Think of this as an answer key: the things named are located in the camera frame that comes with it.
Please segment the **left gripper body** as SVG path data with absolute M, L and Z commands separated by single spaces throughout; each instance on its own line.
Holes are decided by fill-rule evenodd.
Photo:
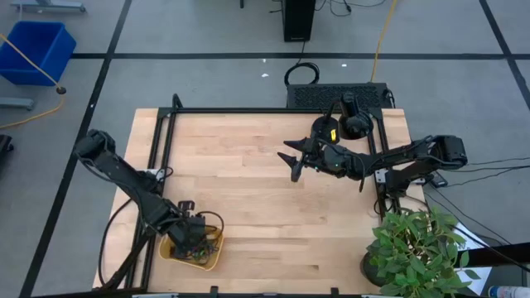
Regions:
M 190 259 L 192 251 L 205 239 L 205 216 L 201 213 L 191 214 L 195 202 L 182 200 L 177 204 L 176 215 L 170 218 L 168 236 L 175 244 L 171 256 L 176 259 Z

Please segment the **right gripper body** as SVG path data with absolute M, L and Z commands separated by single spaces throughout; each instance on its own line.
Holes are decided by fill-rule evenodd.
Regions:
M 297 182 L 303 168 L 333 175 L 336 178 L 348 177 L 359 180 L 359 156 L 345 147 L 330 144 L 319 138 L 310 140 L 310 150 L 301 151 L 301 159 L 291 167 L 291 181 Z

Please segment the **yellow plastic bin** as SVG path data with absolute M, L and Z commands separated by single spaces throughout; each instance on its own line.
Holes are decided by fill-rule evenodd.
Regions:
M 224 245 L 224 235 L 221 233 L 217 239 L 208 237 L 208 240 L 212 240 L 213 243 L 210 244 L 206 252 L 188 253 L 184 258 L 177 258 L 174 257 L 176 245 L 167 236 L 164 236 L 159 245 L 158 254 L 164 260 L 178 262 L 209 272 L 215 268 L 219 261 Z

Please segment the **black perforated computer case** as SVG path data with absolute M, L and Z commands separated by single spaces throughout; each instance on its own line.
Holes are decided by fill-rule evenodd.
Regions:
M 287 87 L 287 108 L 326 109 L 346 93 L 357 99 L 362 110 L 394 106 L 385 83 L 291 84 Z

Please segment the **dark plant pot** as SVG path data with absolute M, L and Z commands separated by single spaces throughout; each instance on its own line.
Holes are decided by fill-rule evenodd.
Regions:
M 360 263 L 360 271 L 370 283 L 382 287 L 386 284 L 386 280 L 383 277 L 378 277 L 378 267 L 370 263 L 371 259 L 371 254 L 366 252 Z

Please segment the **green leafy plant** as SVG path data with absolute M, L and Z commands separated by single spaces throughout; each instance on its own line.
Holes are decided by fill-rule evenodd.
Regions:
M 370 263 L 378 267 L 378 277 L 386 284 L 379 287 L 385 296 L 402 298 L 455 298 L 469 282 L 456 273 L 465 269 L 469 254 L 458 255 L 465 240 L 454 233 L 455 217 L 430 209 L 402 208 L 387 213 L 380 226 L 373 229 L 375 239 L 367 246 Z M 471 279 L 479 277 L 465 270 Z

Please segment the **black computer tower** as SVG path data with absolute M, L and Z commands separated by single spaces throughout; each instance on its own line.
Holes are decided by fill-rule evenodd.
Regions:
M 311 39 L 316 0 L 281 0 L 282 31 L 285 42 Z

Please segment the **white paper sheet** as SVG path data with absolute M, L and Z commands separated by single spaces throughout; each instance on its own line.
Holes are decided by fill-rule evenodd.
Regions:
M 466 228 L 462 223 L 458 223 L 455 226 L 454 233 L 461 236 L 465 240 L 465 244 L 458 246 L 458 251 L 473 250 L 484 247 L 484 241 L 480 240 L 474 233 L 472 233 L 468 228 Z M 490 273 L 492 272 L 492 267 L 467 267 L 465 269 L 459 269 L 459 264 L 457 264 L 458 269 L 456 270 L 457 275 L 460 280 L 463 282 L 469 282 L 467 286 L 469 290 L 474 292 L 476 295 L 480 296 L 484 291 L 486 281 L 489 278 Z M 471 279 L 466 273 L 465 270 L 473 271 L 479 278 Z

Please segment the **wooden pole with black end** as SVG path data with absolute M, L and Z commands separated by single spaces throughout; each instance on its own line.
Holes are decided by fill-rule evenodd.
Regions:
M 31 65 L 34 69 L 44 75 L 50 82 L 52 82 L 53 85 L 56 87 L 55 91 L 58 94 L 62 95 L 66 93 L 66 88 L 59 85 L 59 83 L 53 77 L 51 77 L 48 73 L 46 73 L 43 69 L 36 65 L 32 60 L 30 60 L 22 51 L 20 51 L 14 44 L 12 44 L 6 36 L 0 33 L 0 38 L 3 39 L 5 43 L 10 45 L 10 47 L 13 48 L 13 50 L 17 52 L 19 56 L 21 56 L 29 65 Z

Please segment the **black caster base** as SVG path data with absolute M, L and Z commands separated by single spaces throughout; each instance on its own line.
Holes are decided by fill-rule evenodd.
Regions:
M 0 169 L 5 165 L 5 162 L 13 149 L 12 137 L 0 134 Z

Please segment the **grey metal stand foot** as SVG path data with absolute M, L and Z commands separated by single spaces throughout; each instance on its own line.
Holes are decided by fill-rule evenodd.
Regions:
M 11 6 L 23 8 L 36 8 L 37 10 L 46 9 L 69 9 L 86 13 L 86 7 L 82 2 L 72 2 L 68 0 L 12 0 Z
M 31 111 L 34 105 L 33 99 L 0 97 L 0 108 L 24 108 Z

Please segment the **white plastic bottle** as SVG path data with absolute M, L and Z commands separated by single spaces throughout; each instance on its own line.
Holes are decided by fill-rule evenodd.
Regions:
M 491 286 L 488 289 L 491 298 L 530 298 L 530 287 L 525 286 Z

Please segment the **blue plastic crate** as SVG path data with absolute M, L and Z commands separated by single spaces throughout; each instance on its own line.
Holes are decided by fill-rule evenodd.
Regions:
M 54 81 L 59 81 L 76 47 L 62 22 L 17 22 L 7 39 Z M 0 46 L 0 75 L 15 85 L 54 86 L 8 43 Z

